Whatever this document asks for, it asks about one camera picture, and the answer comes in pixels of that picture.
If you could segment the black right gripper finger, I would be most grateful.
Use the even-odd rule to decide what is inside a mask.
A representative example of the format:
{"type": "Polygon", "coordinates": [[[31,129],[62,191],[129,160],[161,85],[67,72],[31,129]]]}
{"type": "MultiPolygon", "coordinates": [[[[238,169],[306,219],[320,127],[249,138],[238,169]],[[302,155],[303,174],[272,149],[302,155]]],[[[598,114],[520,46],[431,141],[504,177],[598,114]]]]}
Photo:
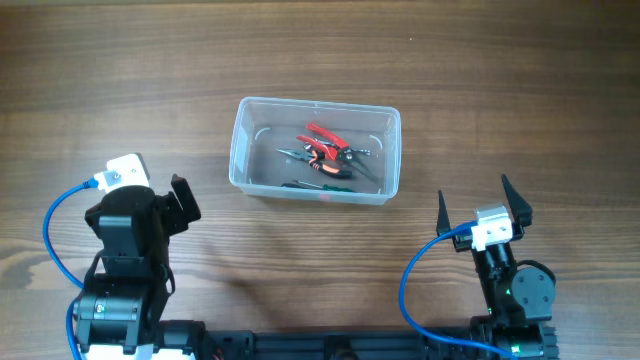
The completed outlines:
{"type": "Polygon", "coordinates": [[[530,226],[533,220],[533,208],[516,191],[505,174],[501,175],[501,181],[513,219],[521,226],[530,226]]]}
{"type": "Polygon", "coordinates": [[[451,231],[451,224],[449,220],[448,210],[444,199],[443,192],[438,191],[438,216],[436,221],[436,232],[438,236],[451,231]]]}

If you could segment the clear plastic container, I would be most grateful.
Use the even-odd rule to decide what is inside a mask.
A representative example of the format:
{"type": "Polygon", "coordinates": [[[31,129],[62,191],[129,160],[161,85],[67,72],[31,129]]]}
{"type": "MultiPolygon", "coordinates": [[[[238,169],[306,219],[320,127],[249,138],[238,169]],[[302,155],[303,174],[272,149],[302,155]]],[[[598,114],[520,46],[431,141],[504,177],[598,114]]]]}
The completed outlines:
{"type": "Polygon", "coordinates": [[[246,97],[229,179],[249,195],[382,205],[398,192],[401,155],[392,107],[246,97]]]}

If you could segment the orange black needle-nose pliers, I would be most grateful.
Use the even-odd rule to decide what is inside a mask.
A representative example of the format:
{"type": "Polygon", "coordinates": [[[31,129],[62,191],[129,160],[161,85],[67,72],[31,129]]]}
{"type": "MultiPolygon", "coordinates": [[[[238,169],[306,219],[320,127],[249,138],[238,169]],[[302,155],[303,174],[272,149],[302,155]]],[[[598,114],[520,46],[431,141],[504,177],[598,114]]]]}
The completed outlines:
{"type": "Polygon", "coordinates": [[[324,163],[324,153],[312,149],[310,152],[298,152],[292,149],[278,149],[278,152],[307,163],[312,169],[334,179],[346,180],[352,178],[350,170],[332,167],[324,163]]]}

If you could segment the green handled screwdriver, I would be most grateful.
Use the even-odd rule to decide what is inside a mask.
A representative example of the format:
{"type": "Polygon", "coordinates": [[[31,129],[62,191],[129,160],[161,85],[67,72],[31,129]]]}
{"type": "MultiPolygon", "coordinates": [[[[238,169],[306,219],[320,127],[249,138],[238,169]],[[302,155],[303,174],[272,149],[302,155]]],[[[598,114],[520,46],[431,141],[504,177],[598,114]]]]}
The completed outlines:
{"type": "Polygon", "coordinates": [[[338,186],[333,186],[328,184],[318,185],[318,184],[308,183],[308,182],[299,181],[299,180],[292,180],[292,182],[297,185],[302,185],[303,187],[309,187],[309,188],[314,188],[314,189],[323,190],[323,191],[354,192],[354,190],[350,188],[338,187],[338,186]]]}

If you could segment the red handled pliers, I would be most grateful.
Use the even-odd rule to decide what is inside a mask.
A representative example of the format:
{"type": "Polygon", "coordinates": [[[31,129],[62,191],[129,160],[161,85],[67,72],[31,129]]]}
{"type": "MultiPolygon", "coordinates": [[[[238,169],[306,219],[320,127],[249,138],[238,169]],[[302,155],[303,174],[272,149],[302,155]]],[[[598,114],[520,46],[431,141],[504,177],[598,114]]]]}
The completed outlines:
{"type": "Polygon", "coordinates": [[[316,123],[309,122],[306,129],[313,135],[298,135],[298,140],[310,145],[314,150],[323,152],[331,161],[349,166],[372,182],[379,183],[378,177],[362,160],[364,156],[371,155],[369,150],[352,147],[349,142],[316,123]]]}

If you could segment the black red screwdriver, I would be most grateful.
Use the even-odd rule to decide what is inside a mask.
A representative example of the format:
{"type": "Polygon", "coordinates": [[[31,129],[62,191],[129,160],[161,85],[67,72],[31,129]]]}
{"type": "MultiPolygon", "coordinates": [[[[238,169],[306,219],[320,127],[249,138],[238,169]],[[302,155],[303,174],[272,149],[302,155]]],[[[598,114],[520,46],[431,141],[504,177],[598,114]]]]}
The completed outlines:
{"type": "Polygon", "coordinates": [[[306,189],[305,186],[302,186],[302,185],[297,184],[297,183],[283,183],[283,184],[281,184],[281,187],[306,189]]]}

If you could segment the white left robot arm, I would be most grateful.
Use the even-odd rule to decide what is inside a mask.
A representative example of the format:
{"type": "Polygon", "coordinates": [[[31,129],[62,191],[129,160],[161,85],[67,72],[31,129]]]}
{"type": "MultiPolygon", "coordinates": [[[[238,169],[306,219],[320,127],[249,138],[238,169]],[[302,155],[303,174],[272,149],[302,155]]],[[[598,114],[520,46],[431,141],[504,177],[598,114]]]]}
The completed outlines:
{"type": "Polygon", "coordinates": [[[175,292],[170,237],[201,219],[188,181],[175,174],[172,190],[156,194],[127,185],[106,194],[85,212],[102,241],[82,290],[67,311],[67,337],[74,359],[98,346],[124,356],[149,355],[161,329],[160,318],[175,292]]]}

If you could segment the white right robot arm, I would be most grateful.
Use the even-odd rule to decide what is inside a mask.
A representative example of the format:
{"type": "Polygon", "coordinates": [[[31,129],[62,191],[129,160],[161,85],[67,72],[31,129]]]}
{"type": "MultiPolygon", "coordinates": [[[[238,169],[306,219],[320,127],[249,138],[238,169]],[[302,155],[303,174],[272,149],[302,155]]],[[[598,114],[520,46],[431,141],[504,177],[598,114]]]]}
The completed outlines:
{"type": "Polygon", "coordinates": [[[471,253],[488,311],[471,319],[469,338],[519,359],[558,359],[548,325],[556,277],[537,261],[515,259],[511,244],[524,237],[533,209],[506,175],[501,181],[507,202],[475,209],[477,228],[449,237],[455,251],[471,253]]]}

